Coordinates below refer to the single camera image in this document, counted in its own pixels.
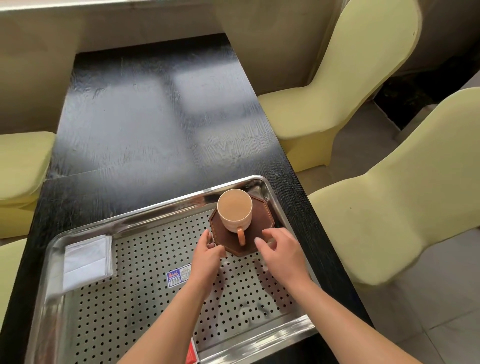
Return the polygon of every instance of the red packet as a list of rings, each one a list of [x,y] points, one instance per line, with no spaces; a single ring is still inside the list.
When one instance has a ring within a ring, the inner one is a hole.
[[[187,361],[185,364],[198,364],[199,362],[200,359],[198,358],[197,348],[192,338],[192,340],[190,340],[190,346],[188,347]]]

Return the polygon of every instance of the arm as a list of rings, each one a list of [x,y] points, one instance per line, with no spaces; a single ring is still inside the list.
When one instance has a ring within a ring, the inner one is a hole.
[[[226,256],[223,246],[209,249],[210,239],[205,230],[193,254],[189,280],[119,364],[185,364],[203,302],[212,289],[220,258]]]
[[[302,307],[340,364],[419,364],[312,282],[301,246],[287,229],[267,229],[264,235],[276,240],[273,250],[255,239],[268,269]]]

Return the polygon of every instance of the mug handle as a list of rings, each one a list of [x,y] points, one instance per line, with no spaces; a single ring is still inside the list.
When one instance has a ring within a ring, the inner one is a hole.
[[[245,241],[245,233],[243,232],[242,228],[237,229],[237,234],[239,236],[239,242],[241,246],[245,246],[246,241]]]

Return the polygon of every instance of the mug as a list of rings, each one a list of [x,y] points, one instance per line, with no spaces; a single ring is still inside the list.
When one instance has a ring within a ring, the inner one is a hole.
[[[220,196],[216,208],[225,228],[236,232],[240,245],[244,246],[245,230],[252,222],[253,202],[250,195],[242,190],[228,190]]]

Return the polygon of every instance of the wood grain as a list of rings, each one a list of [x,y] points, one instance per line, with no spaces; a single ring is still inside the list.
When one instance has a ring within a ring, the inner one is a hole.
[[[98,220],[265,176],[323,289],[371,321],[225,35],[79,54],[0,335],[22,363],[49,241]],[[316,335],[262,363],[335,363]]]

